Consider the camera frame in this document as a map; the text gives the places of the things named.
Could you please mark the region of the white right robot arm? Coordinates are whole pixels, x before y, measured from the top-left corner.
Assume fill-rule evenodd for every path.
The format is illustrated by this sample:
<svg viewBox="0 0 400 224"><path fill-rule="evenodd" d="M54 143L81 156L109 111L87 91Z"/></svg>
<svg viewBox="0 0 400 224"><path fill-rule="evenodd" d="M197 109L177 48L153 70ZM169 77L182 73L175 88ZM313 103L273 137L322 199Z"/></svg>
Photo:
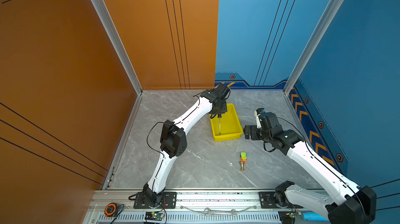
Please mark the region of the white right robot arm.
<svg viewBox="0 0 400 224"><path fill-rule="evenodd" d="M298 163L327 192L328 196L306 190L286 181L275 188L275 202L280 207L302 206L332 224L369 224L376 218L377 195L332 168L293 130L283 130L278 117L264 108L255 110L256 124L245 126L245 138L271 144L271 152L280 151Z"/></svg>

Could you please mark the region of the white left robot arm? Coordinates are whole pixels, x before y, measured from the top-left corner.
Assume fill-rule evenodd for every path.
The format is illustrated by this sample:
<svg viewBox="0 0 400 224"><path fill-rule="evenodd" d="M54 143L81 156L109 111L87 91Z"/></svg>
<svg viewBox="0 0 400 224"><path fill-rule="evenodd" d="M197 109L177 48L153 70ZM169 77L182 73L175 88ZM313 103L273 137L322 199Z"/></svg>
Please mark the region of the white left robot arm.
<svg viewBox="0 0 400 224"><path fill-rule="evenodd" d="M175 163L187 148L186 135L205 115L221 116L228 111L226 100L231 89L220 83L213 89L206 89L194 97L196 102L177 119L162 122L159 160L150 180L143 186L142 193L150 207L158 207L162 202L167 178Z"/></svg>

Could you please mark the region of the black handled screwdriver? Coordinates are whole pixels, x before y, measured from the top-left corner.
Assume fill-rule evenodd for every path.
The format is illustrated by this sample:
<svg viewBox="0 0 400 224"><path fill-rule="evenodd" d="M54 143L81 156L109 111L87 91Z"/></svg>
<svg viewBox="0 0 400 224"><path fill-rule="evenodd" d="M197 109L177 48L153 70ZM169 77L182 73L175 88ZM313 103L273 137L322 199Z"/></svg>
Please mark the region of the black handled screwdriver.
<svg viewBox="0 0 400 224"><path fill-rule="evenodd" d="M219 135L221 135L221 119L222 119L222 114L218 114L218 120L219 120Z"/></svg>

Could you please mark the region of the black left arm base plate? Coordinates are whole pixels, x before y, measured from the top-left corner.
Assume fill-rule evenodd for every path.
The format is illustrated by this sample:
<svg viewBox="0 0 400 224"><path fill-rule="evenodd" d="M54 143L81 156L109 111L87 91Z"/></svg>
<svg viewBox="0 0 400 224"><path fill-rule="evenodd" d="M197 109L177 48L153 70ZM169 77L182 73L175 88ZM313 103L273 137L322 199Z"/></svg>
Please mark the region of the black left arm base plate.
<svg viewBox="0 0 400 224"><path fill-rule="evenodd" d="M175 209L177 201L176 192L161 192L157 195L147 196L144 192L139 192L135 196L134 209Z"/></svg>

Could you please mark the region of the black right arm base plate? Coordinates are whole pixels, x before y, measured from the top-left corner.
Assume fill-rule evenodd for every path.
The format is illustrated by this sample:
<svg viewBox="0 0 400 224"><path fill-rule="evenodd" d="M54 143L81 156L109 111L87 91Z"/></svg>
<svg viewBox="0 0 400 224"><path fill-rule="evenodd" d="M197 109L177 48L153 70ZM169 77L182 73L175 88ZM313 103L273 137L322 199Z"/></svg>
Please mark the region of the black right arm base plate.
<svg viewBox="0 0 400 224"><path fill-rule="evenodd" d="M258 193L260 206L263 209L271 208L271 209L303 209L300 205L293 205L289 203L284 203L283 206L279 205L278 201L275 198L275 192L273 191L261 191Z"/></svg>

